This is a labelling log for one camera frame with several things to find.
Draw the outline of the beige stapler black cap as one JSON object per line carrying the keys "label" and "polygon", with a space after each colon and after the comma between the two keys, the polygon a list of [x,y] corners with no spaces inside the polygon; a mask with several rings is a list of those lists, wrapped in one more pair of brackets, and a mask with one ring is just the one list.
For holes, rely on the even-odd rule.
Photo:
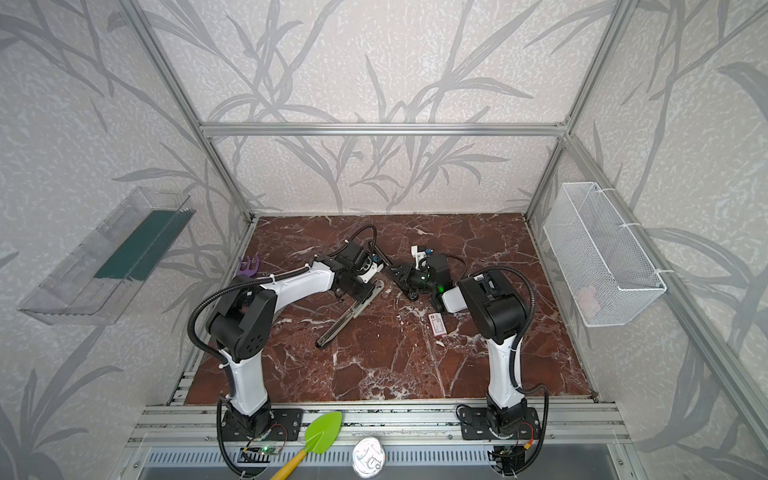
{"label": "beige stapler black cap", "polygon": [[364,312],[372,301],[382,292],[383,288],[384,281],[376,280],[368,298],[363,302],[355,302],[322,336],[317,339],[315,346],[318,349],[326,348],[353,319]]}

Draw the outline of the white red staple box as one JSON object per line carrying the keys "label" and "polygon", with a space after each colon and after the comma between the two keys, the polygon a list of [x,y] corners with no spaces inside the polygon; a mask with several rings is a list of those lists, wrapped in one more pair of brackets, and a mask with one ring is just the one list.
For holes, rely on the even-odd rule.
{"label": "white red staple box", "polygon": [[428,319],[435,337],[442,337],[447,334],[447,329],[440,313],[431,313]]}

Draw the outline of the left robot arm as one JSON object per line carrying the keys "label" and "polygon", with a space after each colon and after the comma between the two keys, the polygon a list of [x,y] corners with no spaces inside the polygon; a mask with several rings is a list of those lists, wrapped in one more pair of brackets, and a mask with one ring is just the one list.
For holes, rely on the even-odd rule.
{"label": "left robot arm", "polygon": [[270,424],[261,353],[276,314],[324,292],[348,295],[361,307],[373,298],[374,277],[385,266],[385,255],[376,251],[376,227],[365,227],[372,231],[366,246],[351,236],[337,250],[317,255],[300,268],[256,278],[237,276],[190,314],[187,336],[219,361],[230,387],[224,403],[244,428],[261,431]]}

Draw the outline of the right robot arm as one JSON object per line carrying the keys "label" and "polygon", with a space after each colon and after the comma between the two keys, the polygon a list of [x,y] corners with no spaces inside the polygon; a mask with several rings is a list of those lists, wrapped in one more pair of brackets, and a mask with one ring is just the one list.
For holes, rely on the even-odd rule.
{"label": "right robot arm", "polygon": [[404,293],[415,299],[431,296],[436,311],[469,311],[486,340],[489,352],[490,383],[487,393],[487,418],[491,429],[500,436],[523,422],[528,413],[526,397],[548,388],[539,383],[524,389],[521,379],[521,344],[531,327],[536,310],[536,296],[530,280],[519,270],[494,265],[477,270],[456,284],[450,269],[407,266],[394,279]]}

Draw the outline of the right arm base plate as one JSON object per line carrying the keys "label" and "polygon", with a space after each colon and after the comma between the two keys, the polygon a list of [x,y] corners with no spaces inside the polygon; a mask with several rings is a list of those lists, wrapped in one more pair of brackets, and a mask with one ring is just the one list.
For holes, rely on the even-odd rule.
{"label": "right arm base plate", "polygon": [[511,440],[532,443],[541,434],[541,423],[534,407],[525,406],[513,420],[501,421],[500,415],[488,412],[487,407],[456,406],[454,413],[459,421],[463,440]]}

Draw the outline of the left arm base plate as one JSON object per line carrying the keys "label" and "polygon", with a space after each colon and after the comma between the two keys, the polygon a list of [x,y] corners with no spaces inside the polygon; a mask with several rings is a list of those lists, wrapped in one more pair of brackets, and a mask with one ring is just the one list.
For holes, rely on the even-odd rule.
{"label": "left arm base plate", "polygon": [[251,416],[226,408],[218,426],[218,437],[224,442],[266,440],[297,441],[304,411],[300,408],[262,409]]}

